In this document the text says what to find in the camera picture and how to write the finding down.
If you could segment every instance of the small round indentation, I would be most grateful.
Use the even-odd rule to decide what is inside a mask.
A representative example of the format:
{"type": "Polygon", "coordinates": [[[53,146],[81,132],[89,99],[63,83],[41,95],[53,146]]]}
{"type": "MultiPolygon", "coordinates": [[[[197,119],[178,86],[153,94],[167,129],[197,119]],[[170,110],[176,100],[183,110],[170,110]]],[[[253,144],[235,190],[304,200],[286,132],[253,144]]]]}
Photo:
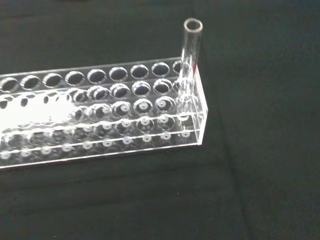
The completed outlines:
{"type": "Polygon", "coordinates": [[[177,74],[181,71],[181,60],[175,61],[172,65],[173,71],[175,71],[177,74]]]}
{"type": "Polygon", "coordinates": [[[128,144],[131,144],[133,142],[133,140],[131,138],[128,138],[127,136],[125,136],[122,140],[122,142],[125,144],[125,145],[128,145],[128,144]]]}
{"type": "Polygon", "coordinates": [[[153,84],[153,91],[159,95],[165,95],[172,90],[172,83],[168,79],[158,79],[153,84]]]}
{"type": "Polygon", "coordinates": [[[153,110],[153,105],[148,99],[139,99],[133,104],[133,109],[140,115],[147,115],[153,110]]]}
{"type": "Polygon", "coordinates": [[[123,99],[130,94],[130,89],[122,83],[116,83],[111,86],[110,92],[114,98],[123,99]]]}
{"type": "Polygon", "coordinates": [[[18,81],[13,77],[7,77],[0,81],[0,91],[4,93],[13,93],[18,87],[18,81]]]}
{"type": "Polygon", "coordinates": [[[99,138],[106,137],[112,131],[112,124],[106,121],[101,121],[94,127],[93,131],[99,138]]]}
{"type": "Polygon", "coordinates": [[[155,63],[152,68],[152,73],[158,77],[158,78],[162,78],[162,77],[165,77],[169,74],[170,72],[170,68],[169,66],[164,63],[164,62],[157,62],[155,63]]]}
{"type": "Polygon", "coordinates": [[[113,144],[114,144],[114,142],[111,141],[110,139],[105,139],[105,140],[102,142],[102,145],[105,146],[106,148],[111,147],[113,144]]]}
{"type": "Polygon", "coordinates": [[[130,121],[124,119],[115,126],[115,129],[119,134],[125,135],[132,131],[133,124],[130,121]]]}
{"type": "Polygon", "coordinates": [[[162,130],[170,130],[174,127],[176,121],[173,117],[167,116],[167,115],[162,115],[158,120],[157,120],[158,126],[162,130]]]}
{"type": "Polygon", "coordinates": [[[31,155],[31,153],[32,153],[31,150],[25,148],[25,149],[22,149],[22,150],[21,150],[20,155],[21,155],[21,157],[23,157],[23,158],[27,158],[27,157],[29,157],[29,156],[31,155]]]}
{"type": "Polygon", "coordinates": [[[79,86],[85,81],[85,76],[79,71],[71,71],[65,76],[65,81],[71,86],[79,86]]]}
{"type": "Polygon", "coordinates": [[[150,118],[148,117],[143,117],[141,118],[141,120],[139,120],[136,123],[136,127],[142,132],[142,133],[147,133],[149,131],[151,131],[154,128],[154,121],[152,121],[150,118]]]}
{"type": "Polygon", "coordinates": [[[91,142],[84,142],[83,144],[82,144],[82,147],[84,148],[84,149],[86,149],[86,150],[88,150],[88,149],[91,149],[92,148],[92,146],[93,146],[93,144],[91,143],[91,142]]]}
{"type": "Polygon", "coordinates": [[[107,75],[101,69],[92,69],[86,76],[93,84],[101,84],[107,79],[107,75]]]}
{"type": "Polygon", "coordinates": [[[149,75],[149,70],[145,65],[134,65],[130,70],[131,76],[135,79],[145,79],[149,75]]]}
{"type": "Polygon", "coordinates": [[[143,137],[142,137],[142,140],[145,142],[145,143],[149,143],[149,142],[151,142],[151,140],[152,140],[152,137],[150,136],[150,135],[144,135],[143,137]]]}
{"type": "Polygon", "coordinates": [[[3,151],[0,153],[0,158],[3,160],[8,160],[11,157],[11,153],[8,151],[3,151]]]}
{"type": "Polygon", "coordinates": [[[49,147],[43,147],[42,149],[41,149],[41,153],[43,154],[43,155],[48,155],[48,154],[50,154],[52,152],[52,148],[49,148],[49,147]]]}
{"type": "Polygon", "coordinates": [[[63,146],[62,146],[62,151],[64,151],[64,152],[70,152],[72,150],[72,146],[70,146],[70,144],[64,144],[63,146]]]}
{"type": "Polygon", "coordinates": [[[113,67],[109,72],[109,78],[115,82],[125,81],[128,77],[128,72],[123,67],[113,67]]]}
{"type": "Polygon", "coordinates": [[[137,81],[132,85],[132,92],[138,97],[146,96],[150,89],[151,87],[146,81],[137,81]]]}
{"type": "Polygon", "coordinates": [[[43,78],[42,83],[48,88],[56,88],[62,83],[62,76],[53,72],[49,73],[43,78]]]}
{"type": "Polygon", "coordinates": [[[127,101],[117,101],[112,105],[112,114],[116,117],[124,117],[130,114],[131,105],[127,101]]]}
{"type": "Polygon", "coordinates": [[[163,140],[169,140],[171,139],[171,134],[168,132],[164,132],[161,136],[160,136],[163,140]]]}
{"type": "Polygon", "coordinates": [[[181,136],[184,137],[184,138],[188,138],[188,137],[190,137],[190,132],[189,131],[182,132],[181,136]]]}
{"type": "Polygon", "coordinates": [[[174,108],[175,101],[171,97],[162,96],[155,101],[155,105],[160,112],[166,113],[174,108]]]}
{"type": "Polygon", "coordinates": [[[40,78],[34,75],[25,76],[21,80],[20,86],[25,90],[35,90],[40,86],[40,78]]]}

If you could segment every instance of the circular hole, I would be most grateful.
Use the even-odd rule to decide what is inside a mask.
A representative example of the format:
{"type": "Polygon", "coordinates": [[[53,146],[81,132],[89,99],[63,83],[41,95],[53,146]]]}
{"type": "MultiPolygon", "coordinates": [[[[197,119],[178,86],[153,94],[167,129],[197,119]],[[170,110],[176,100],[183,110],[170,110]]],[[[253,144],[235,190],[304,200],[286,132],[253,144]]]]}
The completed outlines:
{"type": "Polygon", "coordinates": [[[49,97],[48,96],[44,96],[43,103],[47,104],[48,102],[49,102],[49,97]]]}
{"type": "Polygon", "coordinates": [[[101,69],[92,69],[88,75],[88,80],[93,84],[103,83],[107,79],[107,75],[101,69]]]}
{"type": "Polygon", "coordinates": [[[153,90],[155,93],[164,95],[170,92],[172,89],[172,83],[167,79],[159,79],[155,81],[153,90]]]}
{"type": "Polygon", "coordinates": [[[112,114],[117,117],[123,117],[131,112],[131,105],[126,101],[118,101],[112,106],[112,114]]]}
{"type": "Polygon", "coordinates": [[[48,88],[55,88],[59,86],[62,82],[62,76],[56,73],[49,73],[43,78],[43,84],[48,88]]]}
{"type": "Polygon", "coordinates": [[[114,67],[110,70],[109,77],[113,81],[124,81],[127,79],[128,73],[123,67],[114,67]]]}
{"type": "Polygon", "coordinates": [[[11,93],[19,87],[18,81],[12,77],[7,77],[0,81],[0,90],[5,93],[11,93]]]}
{"type": "Polygon", "coordinates": [[[94,128],[94,132],[99,138],[103,138],[107,136],[111,131],[112,131],[112,125],[107,122],[101,123],[94,128]]]}
{"type": "Polygon", "coordinates": [[[125,98],[130,94],[130,89],[126,85],[121,83],[112,85],[112,87],[110,88],[110,91],[111,91],[111,95],[116,99],[125,98]]]}
{"type": "Polygon", "coordinates": [[[37,76],[29,75],[21,80],[21,87],[26,90],[33,90],[40,85],[40,79],[37,76]]]}
{"type": "Polygon", "coordinates": [[[151,137],[150,135],[144,135],[144,136],[142,137],[142,140],[143,140],[145,143],[149,143],[149,142],[151,142],[152,137],[151,137]]]}
{"type": "Polygon", "coordinates": [[[95,100],[104,100],[108,96],[108,92],[106,89],[97,89],[94,92],[93,98],[95,100]]]}
{"type": "Polygon", "coordinates": [[[8,106],[8,100],[0,100],[0,109],[6,109],[8,106]]]}
{"type": "Polygon", "coordinates": [[[78,108],[72,112],[72,118],[74,120],[81,120],[85,116],[84,111],[81,108],[78,108]]]}
{"type": "Polygon", "coordinates": [[[186,30],[193,33],[200,32],[203,29],[202,22],[195,18],[188,18],[184,22],[184,27],[186,30]]]}
{"type": "Polygon", "coordinates": [[[87,99],[87,91],[78,90],[74,93],[72,99],[76,103],[83,103],[87,99]]]}
{"type": "Polygon", "coordinates": [[[131,68],[131,75],[135,79],[145,79],[149,75],[149,70],[145,65],[135,65],[131,68]]]}
{"type": "Polygon", "coordinates": [[[126,94],[128,93],[128,89],[126,88],[121,88],[115,93],[116,98],[123,98],[126,94]]]}
{"type": "Polygon", "coordinates": [[[133,109],[136,113],[144,115],[152,111],[153,105],[147,99],[139,99],[133,104],[133,109]]]}
{"type": "Polygon", "coordinates": [[[178,74],[180,73],[181,71],[181,60],[178,60],[176,61],[174,64],[173,64],[173,70],[178,74]]]}
{"type": "Polygon", "coordinates": [[[175,90],[176,92],[179,91],[179,89],[181,89],[181,82],[179,80],[174,81],[173,83],[173,90],[175,90]]]}
{"type": "Polygon", "coordinates": [[[173,109],[175,102],[171,97],[163,96],[155,101],[155,105],[160,110],[160,112],[166,113],[173,109]]]}
{"type": "Polygon", "coordinates": [[[132,130],[132,128],[133,128],[132,123],[125,120],[118,123],[115,127],[116,131],[121,135],[128,134],[132,130]]]}
{"type": "Polygon", "coordinates": [[[136,127],[142,132],[147,133],[154,128],[154,121],[149,118],[143,118],[137,122],[136,127]]]}
{"type": "Polygon", "coordinates": [[[78,86],[85,81],[85,76],[79,71],[71,71],[65,76],[65,81],[71,86],[78,86]]]}
{"type": "Polygon", "coordinates": [[[108,113],[108,109],[104,106],[98,106],[94,110],[94,114],[98,119],[103,118],[108,113]]]}
{"type": "Polygon", "coordinates": [[[164,62],[157,62],[151,68],[153,74],[157,77],[165,77],[169,74],[169,66],[164,62]]]}
{"type": "Polygon", "coordinates": [[[145,96],[150,92],[150,85],[145,81],[137,81],[132,85],[132,91],[137,96],[145,96]]]}
{"type": "Polygon", "coordinates": [[[77,127],[73,131],[73,137],[76,140],[81,141],[81,140],[87,138],[89,133],[90,133],[90,129],[87,129],[86,127],[77,127]]]}
{"type": "Polygon", "coordinates": [[[162,118],[159,118],[157,120],[157,123],[162,130],[170,130],[174,127],[176,121],[173,117],[164,116],[162,118]]]}
{"type": "Polygon", "coordinates": [[[22,98],[20,101],[21,107],[23,107],[23,108],[26,107],[28,105],[28,102],[29,102],[28,98],[26,98],[26,97],[22,98]]]}

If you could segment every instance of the dark cloth background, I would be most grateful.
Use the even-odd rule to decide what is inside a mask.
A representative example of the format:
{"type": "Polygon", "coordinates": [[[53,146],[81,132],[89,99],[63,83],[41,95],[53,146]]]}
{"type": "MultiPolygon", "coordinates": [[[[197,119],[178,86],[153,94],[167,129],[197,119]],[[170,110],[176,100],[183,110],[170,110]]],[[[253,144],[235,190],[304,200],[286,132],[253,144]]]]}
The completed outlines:
{"type": "Polygon", "coordinates": [[[320,239],[316,0],[0,0],[0,74],[176,57],[204,25],[203,145],[0,172],[1,240],[320,239]]]}

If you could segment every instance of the black fabric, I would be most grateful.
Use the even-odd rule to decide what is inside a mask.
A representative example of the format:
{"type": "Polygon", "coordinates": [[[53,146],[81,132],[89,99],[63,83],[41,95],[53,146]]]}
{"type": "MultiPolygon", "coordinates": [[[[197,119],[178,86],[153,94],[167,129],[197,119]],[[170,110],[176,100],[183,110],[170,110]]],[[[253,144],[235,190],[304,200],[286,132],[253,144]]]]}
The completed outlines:
{"type": "Polygon", "coordinates": [[[175,57],[202,20],[203,145],[0,172],[0,239],[320,239],[316,1],[0,1],[0,74],[175,57]]]}

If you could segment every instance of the clear acrylic test tube rack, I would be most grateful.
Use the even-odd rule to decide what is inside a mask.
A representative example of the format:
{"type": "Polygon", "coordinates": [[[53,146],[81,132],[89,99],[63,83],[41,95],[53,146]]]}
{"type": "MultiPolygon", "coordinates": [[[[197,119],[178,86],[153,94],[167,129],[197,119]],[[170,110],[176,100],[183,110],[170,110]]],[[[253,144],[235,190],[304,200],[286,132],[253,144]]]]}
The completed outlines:
{"type": "Polygon", "coordinates": [[[198,68],[183,58],[0,75],[0,168],[201,145],[198,68]]]}

